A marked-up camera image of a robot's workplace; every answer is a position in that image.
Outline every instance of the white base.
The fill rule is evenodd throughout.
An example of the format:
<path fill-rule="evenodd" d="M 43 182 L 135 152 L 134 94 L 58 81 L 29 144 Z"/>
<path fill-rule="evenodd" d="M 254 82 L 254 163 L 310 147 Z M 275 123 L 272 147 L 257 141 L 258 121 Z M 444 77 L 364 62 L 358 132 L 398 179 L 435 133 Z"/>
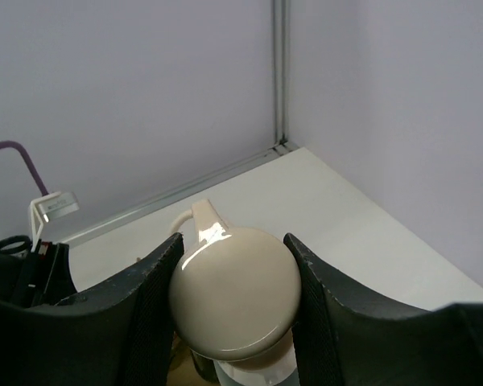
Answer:
<path fill-rule="evenodd" d="M 71 249 L 78 290 L 135 263 L 170 223 L 209 198 L 238 226 L 294 233 L 314 253 L 390 298 L 432 310 L 483 302 L 483 289 L 306 149 L 299 149 Z M 184 225 L 193 243 L 192 222 Z"/>

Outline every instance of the purple cable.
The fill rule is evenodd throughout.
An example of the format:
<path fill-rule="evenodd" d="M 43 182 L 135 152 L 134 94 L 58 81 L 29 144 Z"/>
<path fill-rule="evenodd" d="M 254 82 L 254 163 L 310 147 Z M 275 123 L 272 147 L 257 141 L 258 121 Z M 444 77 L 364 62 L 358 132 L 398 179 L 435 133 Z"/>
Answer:
<path fill-rule="evenodd" d="M 27 165 L 28 170 L 31 172 L 31 176 L 34 179 L 35 184 L 38 186 L 39 191 L 41 191 L 42 195 L 48 195 L 48 190 L 45 187 L 43 181 L 41 180 L 41 177 L 39 177 L 39 173 L 35 169 L 34 163 L 32 163 L 31 157 L 29 156 L 29 153 L 25 150 L 25 148 L 20 143 L 17 143 L 15 141 L 1 141 L 0 150 L 7 148 L 16 149 L 20 153 L 23 161 L 25 162 L 25 165 Z"/>

